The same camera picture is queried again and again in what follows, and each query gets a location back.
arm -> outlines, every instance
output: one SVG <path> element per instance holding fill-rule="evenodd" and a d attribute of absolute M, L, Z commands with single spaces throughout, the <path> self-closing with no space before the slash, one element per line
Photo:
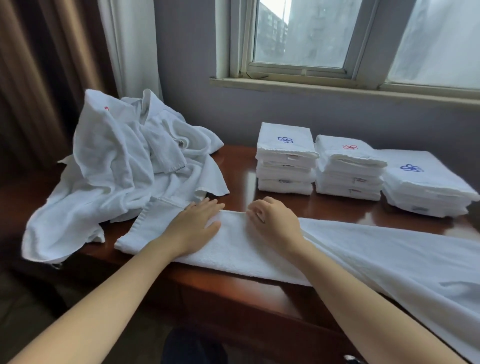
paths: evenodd
<path fill-rule="evenodd" d="M 370 364 L 465 364 L 431 332 L 302 237 L 295 214 L 271 197 L 247 215 L 266 242 L 307 277 Z"/>
<path fill-rule="evenodd" d="M 220 228 L 205 227 L 224 204 L 190 204 L 165 232 L 28 344 L 10 364 L 100 364 L 160 272 L 202 248 Z"/>

dark pants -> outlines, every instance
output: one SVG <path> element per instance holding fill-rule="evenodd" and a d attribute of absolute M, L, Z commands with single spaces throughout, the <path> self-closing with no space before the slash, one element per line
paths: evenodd
<path fill-rule="evenodd" d="M 227 364 L 222 344 L 184 328 L 175 328 L 167 336 L 161 364 Z"/>

window pane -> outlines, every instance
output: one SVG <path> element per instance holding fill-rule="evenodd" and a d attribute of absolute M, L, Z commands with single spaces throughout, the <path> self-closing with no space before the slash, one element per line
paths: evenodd
<path fill-rule="evenodd" d="M 387 82 L 479 89 L 479 45 L 479 0 L 417 0 Z"/>
<path fill-rule="evenodd" d="M 342 68 L 361 0 L 260 0 L 255 62 Z"/>

window sill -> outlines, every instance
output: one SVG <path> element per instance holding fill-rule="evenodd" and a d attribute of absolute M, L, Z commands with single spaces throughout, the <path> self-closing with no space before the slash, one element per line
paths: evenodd
<path fill-rule="evenodd" d="M 217 87 L 242 88 L 263 92 L 287 92 L 293 94 L 357 94 L 371 95 L 376 97 L 389 97 L 396 99 L 428 100 L 440 103 L 456 104 L 460 106 L 469 106 L 474 109 L 480 109 L 480 100 L 456 97 L 443 97 L 431 95 L 419 95 L 413 93 L 381 91 L 381 90 L 361 90 L 356 88 L 332 87 L 319 85 L 294 84 L 279 81 L 252 80 L 246 78 L 210 78 L 210 85 Z"/>

stack of folded towels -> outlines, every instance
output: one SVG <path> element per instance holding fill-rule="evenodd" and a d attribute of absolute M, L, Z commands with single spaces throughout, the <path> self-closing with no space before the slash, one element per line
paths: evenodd
<path fill-rule="evenodd" d="M 380 200 L 387 162 L 375 149 L 361 140 L 319 135 L 315 150 L 317 193 Z"/>
<path fill-rule="evenodd" d="M 259 190 L 312 193 L 318 153 L 310 129 L 263 122 L 256 158 Z"/>
<path fill-rule="evenodd" d="M 389 204 L 418 214 L 444 218 L 468 213 L 480 195 L 429 152 L 378 150 L 387 160 L 383 194 Z"/>

